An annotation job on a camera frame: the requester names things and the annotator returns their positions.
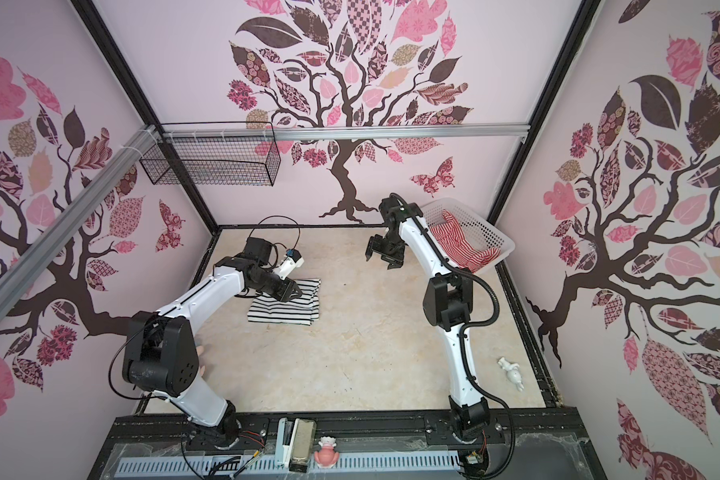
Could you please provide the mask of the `red white striped tank top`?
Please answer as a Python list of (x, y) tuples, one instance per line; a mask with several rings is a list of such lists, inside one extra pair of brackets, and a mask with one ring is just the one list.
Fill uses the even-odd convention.
[(501, 253), (499, 247), (484, 250), (473, 248), (456, 217), (447, 210), (443, 210), (442, 215), (445, 222), (432, 226), (430, 232), (451, 263), (476, 273), (499, 257)]

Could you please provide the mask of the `black white striped tank top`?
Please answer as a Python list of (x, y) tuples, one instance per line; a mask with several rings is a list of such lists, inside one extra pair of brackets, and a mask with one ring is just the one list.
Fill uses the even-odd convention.
[(262, 294), (256, 297), (247, 312), (247, 320), (253, 323), (291, 324), (310, 326), (320, 317), (320, 279), (296, 281), (301, 290), (298, 298), (280, 302)]

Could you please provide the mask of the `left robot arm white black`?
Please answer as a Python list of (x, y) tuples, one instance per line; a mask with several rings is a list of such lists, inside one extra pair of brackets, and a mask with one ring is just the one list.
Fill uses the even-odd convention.
[(195, 334), (221, 306), (245, 292), (266, 294), (279, 302), (301, 295), (289, 275), (304, 263), (291, 248), (280, 263), (269, 263), (274, 245), (258, 237), (243, 250), (219, 260), (212, 273), (184, 295), (154, 312), (131, 317), (123, 346), (122, 378), (138, 389), (168, 400), (188, 419), (193, 431), (218, 448), (240, 436), (236, 407), (201, 377)]

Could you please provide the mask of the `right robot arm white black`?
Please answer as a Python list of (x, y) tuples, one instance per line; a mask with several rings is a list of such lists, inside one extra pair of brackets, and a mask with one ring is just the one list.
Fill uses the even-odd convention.
[(365, 257), (377, 255), (391, 270), (402, 267), (405, 254), (411, 252), (427, 275), (422, 310), (428, 323), (439, 330), (445, 345), (451, 430), (459, 440), (472, 441), (491, 417), (488, 397), (477, 387), (466, 329), (474, 308), (474, 275), (446, 257), (418, 205), (392, 193), (381, 201), (379, 212), (385, 233), (369, 239)]

